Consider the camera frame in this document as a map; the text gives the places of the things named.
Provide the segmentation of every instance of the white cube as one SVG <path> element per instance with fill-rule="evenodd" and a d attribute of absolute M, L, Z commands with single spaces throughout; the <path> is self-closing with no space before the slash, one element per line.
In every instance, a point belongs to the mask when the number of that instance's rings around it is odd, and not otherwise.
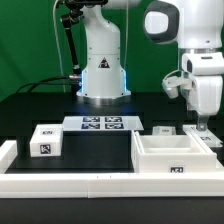
<path fill-rule="evenodd" d="M 61 124 L 37 125 L 30 141 L 31 157 L 60 156 L 62 139 Z"/>

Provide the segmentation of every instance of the printed label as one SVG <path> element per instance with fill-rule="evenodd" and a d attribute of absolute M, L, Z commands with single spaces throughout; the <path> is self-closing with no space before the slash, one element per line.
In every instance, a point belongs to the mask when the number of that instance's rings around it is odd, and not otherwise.
<path fill-rule="evenodd" d="M 105 122 L 122 122 L 122 117 L 105 117 Z"/>
<path fill-rule="evenodd" d="M 184 167 L 170 167 L 170 172 L 171 173 L 184 173 Z"/>
<path fill-rule="evenodd" d="M 124 129 L 124 125 L 123 124 L 105 124 L 105 128 L 106 129 Z"/>
<path fill-rule="evenodd" d="M 100 122 L 100 117 L 84 117 L 83 122 Z"/>
<path fill-rule="evenodd" d="M 82 129 L 100 129 L 100 124 L 82 124 Z"/>
<path fill-rule="evenodd" d="M 53 131 L 42 131 L 41 134 L 42 135 L 53 135 L 54 132 Z"/>
<path fill-rule="evenodd" d="M 106 58 L 101 61 L 99 68 L 110 68 Z"/>
<path fill-rule="evenodd" d="M 51 145 L 40 145 L 40 153 L 41 154 L 51 154 Z"/>

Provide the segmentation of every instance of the black cable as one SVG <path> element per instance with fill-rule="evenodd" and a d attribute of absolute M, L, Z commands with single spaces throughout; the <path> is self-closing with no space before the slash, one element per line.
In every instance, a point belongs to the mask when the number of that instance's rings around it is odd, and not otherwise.
<path fill-rule="evenodd" d="M 52 78 L 48 78 L 48 79 L 43 79 L 39 82 L 37 82 L 36 84 L 34 84 L 33 86 L 31 86 L 27 92 L 30 93 L 32 92 L 37 86 L 39 86 L 38 83 L 43 83 L 43 82 L 51 82 L 51 81 L 57 81 L 57 80 L 64 80 L 64 79 L 69 79 L 69 76 L 57 76 L 57 77 L 52 77 Z"/>
<path fill-rule="evenodd" d="M 27 86 L 39 86 L 39 85 L 48 85 L 48 86 L 71 86 L 71 84 L 63 84 L 63 83 L 46 83 L 46 82 L 34 82 L 34 83 L 28 83 L 26 85 L 21 86 L 16 93 L 19 93 L 20 90 L 22 90 L 23 88 L 27 87 Z"/>

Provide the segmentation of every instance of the white box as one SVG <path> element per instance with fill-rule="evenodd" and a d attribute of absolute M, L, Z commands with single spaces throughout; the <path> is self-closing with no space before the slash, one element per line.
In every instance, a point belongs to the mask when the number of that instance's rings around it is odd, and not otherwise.
<path fill-rule="evenodd" d="M 217 155 L 199 141 L 191 135 L 140 136 L 132 132 L 134 170 L 136 173 L 214 172 Z"/>
<path fill-rule="evenodd" d="M 31 157 L 60 156 L 62 139 L 62 124 L 37 125 L 30 141 Z"/>

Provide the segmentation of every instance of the white platform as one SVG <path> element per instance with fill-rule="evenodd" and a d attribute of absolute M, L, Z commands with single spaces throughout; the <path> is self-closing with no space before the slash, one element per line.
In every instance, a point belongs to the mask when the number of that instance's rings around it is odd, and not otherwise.
<path fill-rule="evenodd" d="M 207 147 L 199 137 L 194 140 Z M 224 168 L 217 160 L 213 165 L 208 172 L 0 174 L 0 198 L 224 196 Z"/>
<path fill-rule="evenodd" d="M 144 130 L 137 116 L 65 117 L 63 131 L 127 131 Z"/>

